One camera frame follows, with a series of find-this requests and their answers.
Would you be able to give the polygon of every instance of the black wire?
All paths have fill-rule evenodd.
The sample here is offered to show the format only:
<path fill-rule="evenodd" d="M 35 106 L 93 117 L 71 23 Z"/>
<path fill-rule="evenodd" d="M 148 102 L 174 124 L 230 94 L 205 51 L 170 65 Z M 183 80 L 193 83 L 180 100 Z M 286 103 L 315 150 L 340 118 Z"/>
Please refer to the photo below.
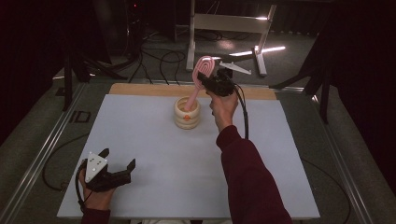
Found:
<path fill-rule="evenodd" d="M 146 75 L 146 78 L 148 79 L 149 83 L 150 83 L 150 84 L 153 84 L 153 83 L 152 83 L 152 80 L 151 80 L 151 78 L 150 78 L 150 76 L 149 76 L 147 67 L 146 67 L 145 65 L 142 64 L 142 68 L 143 68 L 143 70 L 145 71 L 145 75 Z"/>
<path fill-rule="evenodd" d="M 87 202 L 87 200 L 91 197 L 92 193 L 93 193 L 93 190 L 91 190 L 90 194 L 87 196 L 87 198 L 85 198 L 84 202 Z"/>
<path fill-rule="evenodd" d="M 242 88 L 240 86 L 238 86 L 235 83 L 234 83 L 234 85 L 237 86 L 239 88 L 239 90 L 241 90 L 242 95 L 243 95 L 243 98 L 242 98 L 241 95 L 239 94 L 239 90 L 236 87 L 234 87 L 236 95 L 239 98 L 239 102 L 241 103 L 242 110 L 243 110 L 243 113 L 244 113 L 245 139 L 248 139 L 248 111 L 247 111 L 247 106 L 246 106 L 245 94 L 244 94 L 244 91 L 242 90 Z"/>
<path fill-rule="evenodd" d="M 64 188 L 62 188 L 62 186 L 63 186 L 64 183 L 61 184 L 61 187 L 60 187 L 60 188 L 57 188 L 57 187 L 53 187 L 53 186 L 47 181 L 47 178 L 46 178 L 47 164 L 49 163 L 49 161 L 50 161 L 50 159 L 53 157 L 53 155 L 55 155 L 55 153 L 56 153 L 57 151 L 59 151 L 61 148 L 67 146 L 68 144 L 70 144 L 70 143 L 72 143 L 72 142 L 74 142 L 74 141 L 77 141 L 77 140 L 80 139 L 80 138 L 83 138 L 83 137 L 87 136 L 88 134 L 89 134 L 89 133 L 84 133 L 83 135 L 81 135 L 81 136 L 79 136 L 79 137 L 73 138 L 73 139 L 71 139 L 71 140 L 69 140 L 69 141 L 67 141 L 67 142 L 65 142 L 65 143 L 63 143 L 63 144 L 61 144 L 60 146 L 56 147 L 56 148 L 51 152 L 51 154 L 50 154 L 49 157 L 47 158 L 46 162 L 44 163 L 44 167 L 43 167 L 43 170 L 42 170 L 42 173 L 41 173 L 41 176 L 42 176 L 42 179 L 43 179 L 43 181 L 44 181 L 44 184 L 45 184 L 47 187 L 49 187 L 50 189 L 54 189 L 54 190 L 60 191 L 60 192 L 62 192 L 62 191 L 64 190 Z"/>
<path fill-rule="evenodd" d="M 119 63 L 119 64 L 115 64 L 115 65 L 110 65 L 108 68 L 113 70 L 113 71 L 122 71 L 125 70 L 126 68 L 128 68 L 129 66 L 133 65 L 134 63 L 136 63 L 136 60 L 139 58 L 139 56 L 135 55 L 132 56 L 131 59 L 129 59 L 128 61 L 124 62 L 124 63 Z"/>
<path fill-rule="evenodd" d="M 113 72 L 111 69 L 107 68 L 106 66 L 102 65 L 101 63 L 91 59 L 83 52 L 79 51 L 78 54 L 85 60 L 86 63 L 90 64 L 94 68 L 100 70 L 102 73 L 107 74 L 110 77 L 115 79 L 127 79 L 127 77 L 120 76 L 119 74 Z"/>
<path fill-rule="evenodd" d="M 251 35 L 253 35 L 253 33 L 240 33 L 235 35 L 234 37 L 227 37 L 225 35 L 222 35 L 222 40 L 246 40 L 248 39 Z"/>
<path fill-rule="evenodd" d="M 196 41 L 211 41 L 211 42 L 217 42 L 217 41 L 220 41 L 223 37 L 222 37 L 222 34 L 220 33 L 220 32 L 218 32 L 218 31 L 212 31 L 212 30 L 202 30 L 201 31 L 201 33 L 208 33 L 208 34 L 212 34 L 212 35 L 215 35 L 215 37 L 212 37 L 212 38 L 210 38 L 210 37 L 207 37 L 207 36 L 205 36 L 205 35 L 198 35 L 198 34 L 195 34 L 195 40 Z"/>
<path fill-rule="evenodd" d="M 166 76 L 165 76 L 165 74 L 163 72 L 163 63 L 177 63 L 177 69 L 176 69 L 176 71 L 174 73 L 174 79 L 175 79 L 175 82 L 177 83 L 177 85 L 180 85 L 178 83 L 178 81 L 177 81 L 177 72 L 178 72 L 178 69 L 180 67 L 180 63 L 186 58 L 186 55 L 183 52 L 177 51 L 177 50 L 171 50 L 171 49 L 156 49 L 156 50 L 167 50 L 168 52 L 166 52 L 161 58 L 158 58 L 158 57 L 156 57 L 156 56 L 154 56 L 154 55 L 152 55 L 152 54 L 150 54 L 150 53 L 148 53 L 148 52 L 146 52 L 144 50 L 142 50 L 142 52 L 147 54 L 148 56 L 160 61 L 160 74 L 163 77 L 163 79 L 165 80 L 166 84 L 168 84 L 168 85 L 169 85 L 169 82 L 168 82 L 168 80 L 167 80 L 167 78 L 166 78 Z M 164 59 L 166 56 L 168 56 L 170 54 L 176 54 L 177 60 L 176 61 L 167 61 L 167 60 Z"/>
<path fill-rule="evenodd" d="M 347 200 L 347 205 L 348 205 L 347 215 L 346 215 L 345 220 L 343 221 L 343 224 L 346 224 L 348 222 L 349 218 L 350 218 L 350 213 L 351 213 L 350 200 L 349 200 L 349 197 L 347 196 L 347 192 L 344 190 L 344 188 L 341 186 L 341 184 L 338 183 L 338 181 L 334 177 L 332 177 L 329 173 L 327 173 L 326 171 L 324 171 L 323 169 L 321 169 L 320 167 L 318 167 L 314 163 L 312 163 L 312 162 L 310 162 L 310 161 L 308 161 L 308 160 L 306 160 L 306 159 L 304 159 L 302 157 L 300 157 L 300 159 L 302 161 L 312 165 L 313 167 L 317 168 L 318 170 L 320 170 L 323 174 L 325 174 L 327 177 L 329 177 L 338 186 L 338 188 L 340 188 L 341 191 L 343 191 L 344 196 L 346 197 L 346 200 Z"/>
<path fill-rule="evenodd" d="M 75 176 L 76 194 L 77 194 L 77 197 L 78 197 L 79 208 L 81 209 L 81 212 L 82 212 L 82 213 L 84 213 L 85 202 L 84 202 L 84 200 L 83 200 L 82 197 L 81 197 L 81 193 L 79 192 L 78 177 L 79 177 L 79 172 L 81 172 L 81 170 L 82 170 L 83 168 L 84 168 L 84 167 L 83 167 L 82 165 L 80 165 L 80 166 L 78 167 L 78 170 L 77 170 L 76 176 Z"/>
<path fill-rule="evenodd" d="M 128 83 L 131 83 L 132 79 L 134 78 L 134 75 L 136 75 L 137 71 L 139 70 L 140 66 L 142 66 L 142 61 L 143 61 L 143 54 L 142 52 L 139 53 L 139 65 L 137 66 L 137 68 L 134 70 L 134 72 L 132 73 L 131 77 L 128 80 Z"/>

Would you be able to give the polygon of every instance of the dark floor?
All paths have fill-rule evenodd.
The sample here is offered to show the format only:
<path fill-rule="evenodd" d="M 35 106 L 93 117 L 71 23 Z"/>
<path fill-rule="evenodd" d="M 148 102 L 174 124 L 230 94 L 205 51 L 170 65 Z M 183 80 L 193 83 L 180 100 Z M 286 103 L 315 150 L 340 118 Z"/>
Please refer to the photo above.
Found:
<path fill-rule="evenodd" d="M 185 70 L 186 59 L 183 59 L 183 54 L 187 53 L 188 37 L 180 35 L 175 43 L 165 36 L 150 32 L 148 35 L 151 36 L 142 48 L 143 65 L 139 66 L 136 62 L 119 71 L 119 74 L 128 77 L 126 81 L 133 83 L 149 83 L 150 78 L 164 84 L 166 77 L 166 81 L 171 84 L 176 84 L 176 81 L 191 84 L 191 72 Z M 245 39 L 197 40 L 195 61 L 202 55 L 250 50 L 259 40 L 257 35 L 224 33 L 224 36 L 244 36 Z M 235 64 L 252 70 L 252 75 L 235 74 L 234 81 L 241 85 L 268 86 L 293 77 L 297 75 L 314 42 L 315 38 L 305 35 L 270 34 L 264 48 L 284 46 L 285 49 L 264 54 L 269 76 L 259 77 L 254 61 L 247 59 Z M 180 53 L 165 55 L 170 50 Z M 164 55 L 163 60 L 172 63 L 161 62 L 159 59 Z M 124 61 L 120 56 L 112 59 L 113 63 Z M 58 74 L 59 79 L 54 79 L 53 87 L 1 146 L 1 223 L 11 223 L 7 222 L 8 219 L 13 220 L 13 223 L 78 223 L 78 220 L 56 217 L 64 194 L 44 184 L 41 171 L 47 159 L 37 161 L 37 155 L 48 158 L 51 151 L 59 148 L 50 157 L 46 177 L 57 187 L 68 182 L 104 95 L 112 83 L 121 81 L 103 75 L 93 77 L 89 84 L 78 84 L 75 79 L 76 102 L 71 112 L 91 112 L 92 117 L 86 123 L 70 123 L 71 112 L 62 112 L 64 98 L 55 96 L 63 85 L 62 75 L 63 71 Z M 395 196 L 340 102 L 337 89 L 331 88 L 329 124 L 325 125 L 318 116 L 315 102 L 310 96 L 301 93 L 306 81 L 300 80 L 292 85 L 293 88 L 276 93 L 284 106 L 321 214 L 321 218 L 296 220 L 295 223 L 395 223 Z M 66 120 L 64 124 L 58 122 L 62 119 Z M 60 126 L 62 131 L 54 133 L 54 128 Z M 112 220 L 112 223 L 129 223 L 129 220 Z"/>

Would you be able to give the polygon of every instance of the wrist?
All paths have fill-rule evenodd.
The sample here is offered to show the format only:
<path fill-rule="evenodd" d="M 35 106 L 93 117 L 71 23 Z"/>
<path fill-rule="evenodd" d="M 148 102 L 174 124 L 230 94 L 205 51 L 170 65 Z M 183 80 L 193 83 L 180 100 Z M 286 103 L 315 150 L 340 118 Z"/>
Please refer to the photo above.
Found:
<path fill-rule="evenodd" d="M 232 121 L 228 121 L 228 120 L 224 120 L 222 122 L 219 122 L 218 124 L 218 129 L 219 129 L 219 133 L 221 133 L 221 131 L 225 128 L 227 128 L 228 126 L 233 125 Z"/>
<path fill-rule="evenodd" d="M 94 210 L 107 211 L 110 206 L 108 203 L 85 203 L 85 207 Z"/>

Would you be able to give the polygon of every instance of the table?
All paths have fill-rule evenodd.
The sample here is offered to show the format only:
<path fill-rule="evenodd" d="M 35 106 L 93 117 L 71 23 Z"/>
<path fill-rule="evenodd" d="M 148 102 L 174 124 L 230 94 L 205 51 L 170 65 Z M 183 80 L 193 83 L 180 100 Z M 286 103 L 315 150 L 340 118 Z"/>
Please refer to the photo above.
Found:
<path fill-rule="evenodd" d="M 112 216 L 128 219 L 227 219 L 227 185 L 215 146 L 218 134 L 210 98 L 199 94 L 201 123 L 181 130 L 173 122 L 173 103 L 193 86 L 115 84 L 97 115 L 80 159 L 110 148 L 109 172 L 124 170 L 136 158 L 132 184 L 117 189 Z M 250 139 L 273 174 L 294 219 L 319 217 L 282 107 L 265 88 L 244 87 Z M 240 106 L 235 126 L 243 131 Z M 70 185 L 58 217 L 81 217 Z"/>

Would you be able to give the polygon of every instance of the maroon sleeve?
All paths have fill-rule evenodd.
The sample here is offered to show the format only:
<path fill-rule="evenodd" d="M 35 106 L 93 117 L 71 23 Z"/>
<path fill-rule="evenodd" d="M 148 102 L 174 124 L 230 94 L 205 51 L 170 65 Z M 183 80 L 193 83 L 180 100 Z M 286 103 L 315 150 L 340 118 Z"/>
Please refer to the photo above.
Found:
<path fill-rule="evenodd" d="M 110 210 L 102 211 L 85 208 L 81 224 L 107 224 L 109 219 Z"/>
<path fill-rule="evenodd" d="M 276 182 L 253 143 L 241 138 L 233 125 L 221 131 L 216 143 L 222 151 L 233 224 L 292 223 Z"/>

